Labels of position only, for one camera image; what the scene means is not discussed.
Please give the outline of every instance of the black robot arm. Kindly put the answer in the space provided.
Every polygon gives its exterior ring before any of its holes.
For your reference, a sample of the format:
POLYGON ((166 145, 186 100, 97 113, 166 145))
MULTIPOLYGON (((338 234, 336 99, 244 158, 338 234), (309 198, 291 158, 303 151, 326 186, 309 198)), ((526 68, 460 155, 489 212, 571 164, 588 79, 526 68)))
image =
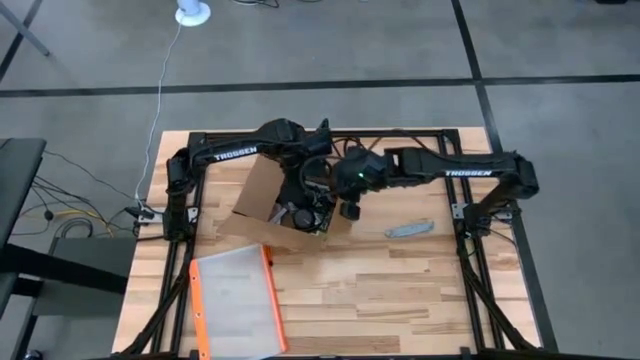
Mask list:
POLYGON ((428 184, 445 177, 495 177, 498 185, 479 203, 464 208, 466 231, 485 231, 491 217, 510 201, 528 199, 538 193, 531 162, 515 152, 478 155, 440 155, 427 148, 385 149, 378 155, 362 147, 351 147, 333 168, 334 192, 344 200, 340 213, 357 220, 357 203, 367 191, 389 187, 428 184))
POLYGON ((178 150, 167 160, 168 202, 163 213, 164 238, 183 241, 192 234, 193 224, 187 213, 187 195, 196 179, 204 176, 208 165, 253 154, 277 161, 286 169, 296 167, 307 158, 331 154, 329 121, 324 120, 311 134, 293 121, 277 119, 242 137, 207 139, 178 150))

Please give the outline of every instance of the cardboard box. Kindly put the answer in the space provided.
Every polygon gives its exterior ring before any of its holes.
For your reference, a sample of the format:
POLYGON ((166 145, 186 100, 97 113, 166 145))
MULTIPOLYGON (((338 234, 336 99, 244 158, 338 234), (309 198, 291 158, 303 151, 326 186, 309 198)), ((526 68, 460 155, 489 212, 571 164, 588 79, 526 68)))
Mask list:
MULTIPOLYGON (((296 252, 314 252, 324 247, 327 234, 306 233, 280 224, 269 223, 273 206, 280 195, 284 174, 280 165, 258 155, 247 181, 218 233, 245 236, 256 243, 286 248, 296 252)), ((339 206, 334 208, 331 224, 340 217, 339 206)))

